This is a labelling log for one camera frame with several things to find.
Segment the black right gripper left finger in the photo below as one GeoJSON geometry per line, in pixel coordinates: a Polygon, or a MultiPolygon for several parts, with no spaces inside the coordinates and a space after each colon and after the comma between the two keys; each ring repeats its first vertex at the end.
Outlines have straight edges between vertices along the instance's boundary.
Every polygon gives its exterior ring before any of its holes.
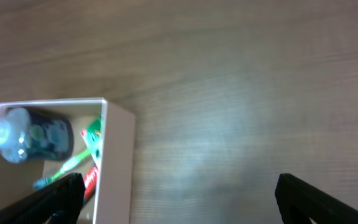
{"type": "Polygon", "coordinates": [[[84,194],[83,176],[68,174],[0,210],[0,224],[76,223],[84,194]]]}

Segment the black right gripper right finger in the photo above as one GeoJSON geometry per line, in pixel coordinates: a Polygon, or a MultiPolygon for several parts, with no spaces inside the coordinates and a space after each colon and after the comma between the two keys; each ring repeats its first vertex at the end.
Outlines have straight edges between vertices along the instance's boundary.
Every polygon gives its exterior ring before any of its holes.
{"type": "Polygon", "coordinates": [[[280,174],[275,198],[284,224],[358,224],[358,210],[292,174],[280,174]]]}

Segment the red Colgate toothpaste tube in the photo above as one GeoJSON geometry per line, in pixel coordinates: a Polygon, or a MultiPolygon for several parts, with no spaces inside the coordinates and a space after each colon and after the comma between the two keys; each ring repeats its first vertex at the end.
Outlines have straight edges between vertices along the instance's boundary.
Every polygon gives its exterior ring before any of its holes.
{"type": "Polygon", "coordinates": [[[97,166],[93,166],[85,175],[83,181],[85,185],[84,201],[87,202],[95,193],[98,181],[99,170],[97,166]]]}

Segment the green toothbrush with cap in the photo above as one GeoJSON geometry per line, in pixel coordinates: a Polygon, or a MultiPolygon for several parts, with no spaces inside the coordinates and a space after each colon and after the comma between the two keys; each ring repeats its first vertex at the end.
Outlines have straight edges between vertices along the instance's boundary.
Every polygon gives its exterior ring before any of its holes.
{"type": "Polygon", "coordinates": [[[55,174],[36,180],[33,183],[33,189],[35,190],[42,189],[47,185],[51,184],[52,182],[58,180],[63,174],[66,174],[68,171],[71,171],[74,168],[76,168],[79,164],[85,161],[90,155],[91,155],[91,151],[89,149],[85,149],[83,152],[70,157],[69,160],[63,163],[61,168],[55,174]]]}

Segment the green soap packet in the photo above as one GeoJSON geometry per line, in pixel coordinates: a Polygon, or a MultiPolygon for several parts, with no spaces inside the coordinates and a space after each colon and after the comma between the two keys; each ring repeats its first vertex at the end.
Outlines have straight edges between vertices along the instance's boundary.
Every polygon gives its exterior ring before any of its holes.
{"type": "Polygon", "coordinates": [[[91,157],[97,167],[101,165],[101,127],[102,118],[99,115],[92,123],[90,123],[85,129],[80,131],[80,135],[83,138],[87,149],[90,151],[91,157]]]}

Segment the bottle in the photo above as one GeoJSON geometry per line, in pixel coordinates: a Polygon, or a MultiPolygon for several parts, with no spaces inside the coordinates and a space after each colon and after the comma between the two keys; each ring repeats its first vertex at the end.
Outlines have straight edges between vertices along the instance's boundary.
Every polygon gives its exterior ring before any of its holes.
{"type": "Polygon", "coordinates": [[[73,152],[69,120],[27,108],[13,108],[0,118],[0,154],[10,163],[64,161],[73,152]]]}

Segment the white cardboard box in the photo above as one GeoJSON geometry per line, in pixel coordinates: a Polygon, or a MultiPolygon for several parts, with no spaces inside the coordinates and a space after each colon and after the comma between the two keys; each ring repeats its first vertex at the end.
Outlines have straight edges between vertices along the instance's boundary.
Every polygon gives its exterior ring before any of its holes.
{"type": "MultiPolygon", "coordinates": [[[[85,149],[81,130],[102,119],[99,177],[95,195],[82,209],[79,223],[129,223],[135,116],[104,98],[13,101],[0,103],[0,117],[17,107],[59,114],[73,126],[75,154],[85,149]]],[[[56,173],[62,162],[12,164],[0,155],[0,210],[34,193],[32,184],[56,173]]]]}

